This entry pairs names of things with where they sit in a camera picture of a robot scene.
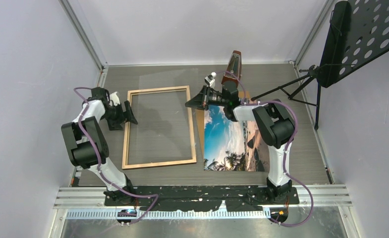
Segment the light wooden picture frame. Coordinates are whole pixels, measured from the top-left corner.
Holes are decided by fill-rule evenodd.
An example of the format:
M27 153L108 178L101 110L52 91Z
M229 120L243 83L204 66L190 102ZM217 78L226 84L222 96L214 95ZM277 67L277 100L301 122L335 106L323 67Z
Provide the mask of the light wooden picture frame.
M196 163L189 86L130 90L127 99L138 124L125 125L123 169Z

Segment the clear acrylic sheet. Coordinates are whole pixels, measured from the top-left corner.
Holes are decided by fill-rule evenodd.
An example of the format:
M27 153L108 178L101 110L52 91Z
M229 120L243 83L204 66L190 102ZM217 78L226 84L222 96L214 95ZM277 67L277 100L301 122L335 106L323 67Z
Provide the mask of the clear acrylic sheet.
M198 89L199 70L190 67L129 67L134 77L129 89L190 86ZM130 128L130 164L189 160L190 127L186 91L147 93L132 97L138 125Z

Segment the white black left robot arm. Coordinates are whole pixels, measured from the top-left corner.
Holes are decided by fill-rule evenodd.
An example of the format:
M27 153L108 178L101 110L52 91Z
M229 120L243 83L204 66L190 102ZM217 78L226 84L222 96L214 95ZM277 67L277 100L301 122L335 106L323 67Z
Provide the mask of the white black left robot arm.
M136 192L130 179L110 159L110 151L99 122L110 131L122 131L125 123L137 124L130 102L121 102L118 92L102 87L90 89L82 109L71 122L61 126L68 157L75 167L94 173L106 186L104 195L114 202L131 205Z

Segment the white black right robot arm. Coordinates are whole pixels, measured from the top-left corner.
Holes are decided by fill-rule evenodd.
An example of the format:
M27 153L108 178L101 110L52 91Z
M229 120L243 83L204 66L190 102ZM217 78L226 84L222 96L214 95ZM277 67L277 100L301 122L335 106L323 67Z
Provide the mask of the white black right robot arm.
M210 106L222 106L226 117L234 122L252 121L269 148L270 171L267 177L266 197L272 203L281 203L291 192L292 179L288 174L290 147L297 133L293 110L279 99L262 103L243 102L233 81L217 91L207 84L185 103L188 108L206 111Z

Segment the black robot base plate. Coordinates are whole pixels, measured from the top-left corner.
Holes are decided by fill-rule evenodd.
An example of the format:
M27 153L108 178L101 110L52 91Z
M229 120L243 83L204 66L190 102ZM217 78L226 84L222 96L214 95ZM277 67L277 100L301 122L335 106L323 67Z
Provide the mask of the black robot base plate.
M131 190L137 197L121 191L104 191L106 206L133 206L142 211L153 204L152 211L217 211L225 205L230 212L259 211L263 205L297 205L296 188L273 200L266 188L255 185L210 185L210 186L138 186Z

